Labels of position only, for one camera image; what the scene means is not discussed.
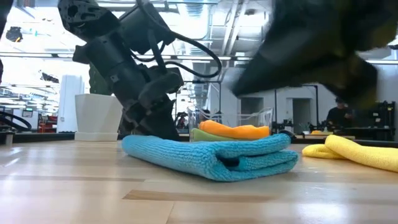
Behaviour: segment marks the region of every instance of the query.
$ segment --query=green towel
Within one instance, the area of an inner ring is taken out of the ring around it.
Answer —
[[[194,128],[191,130],[193,135],[192,141],[239,141],[240,139],[227,138],[222,136],[216,136],[202,131],[201,129]]]

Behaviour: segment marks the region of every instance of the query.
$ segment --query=blue microfiber towel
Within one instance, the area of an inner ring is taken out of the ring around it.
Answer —
[[[130,156],[223,182],[288,172],[298,159],[296,152],[283,150],[289,144],[286,134],[257,141],[177,142],[135,135],[122,141]]]

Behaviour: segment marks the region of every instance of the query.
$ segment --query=white pot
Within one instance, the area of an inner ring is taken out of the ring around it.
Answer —
[[[76,141],[117,141],[122,105],[114,96],[75,96],[78,131]]]

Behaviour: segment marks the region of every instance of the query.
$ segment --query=clear plastic bin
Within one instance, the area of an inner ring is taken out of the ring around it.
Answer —
[[[192,129],[198,128],[202,121],[209,119],[232,128],[242,125],[253,125],[255,127],[268,126],[269,130],[271,131],[273,111],[273,108],[264,108],[258,113],[253,114],[209,114],[195,106],[190,106],[188,107],[188,127],[190,141],[193,140]]]

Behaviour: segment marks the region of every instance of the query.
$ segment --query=workbench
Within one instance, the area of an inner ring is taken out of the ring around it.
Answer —
[[[0,223],[397,223],[393,172],[300,158],[286,174],[217,183],[128,157],[118,144],[1,147]]]

